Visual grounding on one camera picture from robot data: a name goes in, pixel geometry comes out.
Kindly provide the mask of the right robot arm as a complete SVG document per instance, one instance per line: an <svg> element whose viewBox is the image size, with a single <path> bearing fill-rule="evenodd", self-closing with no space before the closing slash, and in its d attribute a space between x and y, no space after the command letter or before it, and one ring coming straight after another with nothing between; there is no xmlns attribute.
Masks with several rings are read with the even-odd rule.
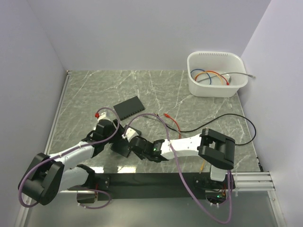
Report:
<svg viewBox="0 0 303 227"><path fill-rule="evenodd" d="M175 157L201 157L211 165L208 183L214 189L224 185L225 175L234 168L235 140L211 129L203 129L201 134L188 138L154 142L128 129L123 138L129 142L129 150L141 160L158 163Z"/></svg>

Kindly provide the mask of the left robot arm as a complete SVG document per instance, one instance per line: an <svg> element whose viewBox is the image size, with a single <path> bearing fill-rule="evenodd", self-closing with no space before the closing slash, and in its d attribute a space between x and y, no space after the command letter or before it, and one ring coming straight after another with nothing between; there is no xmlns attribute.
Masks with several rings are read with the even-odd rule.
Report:
<svg viewBox="0 0 303 227"><path fill-rule="evenodd" d="M75 186L101 193L95 171L81 162L98 155L106 144L118 142L124 131L117 119L99 120L96 127L73 147L52 155L37 154L18 185L20 204L30 207L22 199L24 194L36 204L47 205L57 193Z"/></svg>

